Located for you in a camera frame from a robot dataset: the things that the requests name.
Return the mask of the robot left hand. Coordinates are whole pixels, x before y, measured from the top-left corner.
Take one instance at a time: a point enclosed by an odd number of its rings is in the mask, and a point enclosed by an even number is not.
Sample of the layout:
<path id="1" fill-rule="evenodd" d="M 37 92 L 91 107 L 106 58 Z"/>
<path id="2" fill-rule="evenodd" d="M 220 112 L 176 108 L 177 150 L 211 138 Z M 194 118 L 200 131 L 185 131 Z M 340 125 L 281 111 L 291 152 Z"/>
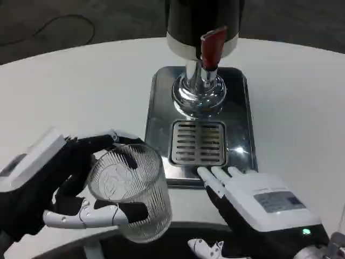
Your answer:
<path id="1" fill-rule="evenodd" d="M 1 170 L 1 236 L 18 242 L 47 226 L 85 229 L 137 223 L 148 217 L 142 202 L 90 203 L 79 194 L 95 164 L 94 154 L 122 144 L 141 144 L 125 132 L 65 137 L 49 129 Z"/>

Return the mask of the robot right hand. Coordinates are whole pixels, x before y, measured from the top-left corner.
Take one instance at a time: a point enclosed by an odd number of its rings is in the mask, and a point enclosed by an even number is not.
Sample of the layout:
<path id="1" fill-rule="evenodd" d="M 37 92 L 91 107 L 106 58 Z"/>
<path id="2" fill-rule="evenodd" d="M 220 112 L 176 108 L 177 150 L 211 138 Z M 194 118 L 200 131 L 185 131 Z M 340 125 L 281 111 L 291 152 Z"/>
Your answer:
<path id="1" fill-rule="evenodd" d="M 234 233 L 239 258 L 325 258 L 319 216 L 279 178 L 235 167 L 198 167 L 206 192 Z"/>

